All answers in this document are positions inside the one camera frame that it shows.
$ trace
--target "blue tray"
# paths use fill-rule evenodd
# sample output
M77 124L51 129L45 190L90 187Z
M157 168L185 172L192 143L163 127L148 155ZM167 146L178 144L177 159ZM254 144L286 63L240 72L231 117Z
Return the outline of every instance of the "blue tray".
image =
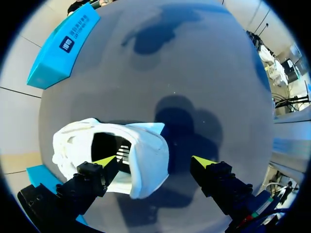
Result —
M99 19L87 3L58 25L41 48L27 85L47 89L68 78L80 49Z

